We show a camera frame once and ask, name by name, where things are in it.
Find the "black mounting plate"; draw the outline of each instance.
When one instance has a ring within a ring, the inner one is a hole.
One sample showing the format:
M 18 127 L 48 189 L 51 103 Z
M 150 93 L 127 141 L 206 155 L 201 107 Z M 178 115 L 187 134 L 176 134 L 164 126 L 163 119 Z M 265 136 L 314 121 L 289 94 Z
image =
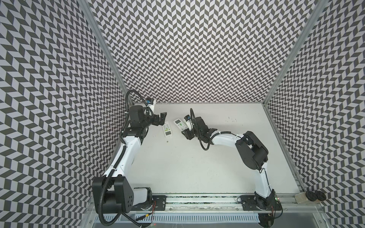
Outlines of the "black mounting plate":
M 255 200 L 255 195 L 242 195 L 240 196 L 241 201 L 238 201 L 241 203 L 243 210 L 260 210 L 256 207 L 256 200 Z M 281 211 L 281 204 L 275 200 L 275 198 L 273 198 L 268 206 L 268 208 L 266 209 L 266 211 L 270 211 L 271 212 L 271 206 L 273 206 L 274 210 L 278 210 Z
M 165 210 L 166 207 L 166 196 L 165 195 L 152 195 L 152 204 L 154 205 L 156 202 L 155 210 Z M 137 205 L 132 206 L 132 210 L 134 211 L 142 211 L 141 207 Z

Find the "tabletop surface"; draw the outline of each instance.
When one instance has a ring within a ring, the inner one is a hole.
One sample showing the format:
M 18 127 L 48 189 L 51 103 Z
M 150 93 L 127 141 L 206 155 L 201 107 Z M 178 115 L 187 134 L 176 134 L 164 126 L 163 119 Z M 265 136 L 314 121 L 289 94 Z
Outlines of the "tabletop surface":
M 154 113 L 167 112 L 173 136 L 151 125 L 127 179 L 132 187 L 151 187 L 153 193 L 253 193 L 254 170 L 242 162 L 236 148 L 211 145 L 204 151 L 197 138 L 187 140 L 173 121 L 193 108 L 208 128 L 232 133 L 252 131 L 268 149 L 267 175 L 276 193 L 299 193 L 265 111 L 259 103 L 157 104 Z

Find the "remote control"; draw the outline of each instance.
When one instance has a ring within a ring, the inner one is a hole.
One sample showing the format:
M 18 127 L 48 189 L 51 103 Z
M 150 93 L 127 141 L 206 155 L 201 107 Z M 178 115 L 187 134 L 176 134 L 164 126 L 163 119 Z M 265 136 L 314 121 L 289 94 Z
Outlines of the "remote control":
M 188 129 L 188 126 L 186 126 L 186 124 L 184 122 L 182 122 L 180 119 L 176 119 L 174 120 L 174 124 L 181 130 L 185 130 Z
M 164 131 L 165 137 L 171 137 L 172 136 L 172 131 L 171 131 L 171 127 L 168 121 L 165 121 L 165 124 L 162 126 L 162 129 Z

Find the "patterned wall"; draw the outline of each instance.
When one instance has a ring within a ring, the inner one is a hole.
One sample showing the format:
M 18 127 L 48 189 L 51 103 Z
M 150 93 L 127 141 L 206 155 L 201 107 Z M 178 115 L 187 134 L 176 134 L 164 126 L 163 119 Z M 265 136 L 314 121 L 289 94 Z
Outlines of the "patterned wall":
M 75 226 L 120 89 L 75 0 L 0 1 L 0 31 L 0 227 Z
M 263 101 L 317 0 L 89 0 L 128 89 Z
M 363 1 L 330 1 L 269 104 L 334 227 L 365 227 Z

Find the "black and white chevron wallpaper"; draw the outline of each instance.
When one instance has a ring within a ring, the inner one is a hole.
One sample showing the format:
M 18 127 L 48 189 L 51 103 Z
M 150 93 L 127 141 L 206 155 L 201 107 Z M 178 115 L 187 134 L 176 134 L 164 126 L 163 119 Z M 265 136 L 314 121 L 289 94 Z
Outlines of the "black and white chevron wallpaper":
M 364 23 L 364 1 L 330 1 L 269 104 L 334 227 L 365 227 Z
M 317 0 L 89 0 L 128 89 L 263 101 Z
M 76 227 L 120 88 L 75 0 L 1 0 L 0 31 L 0 227 Z

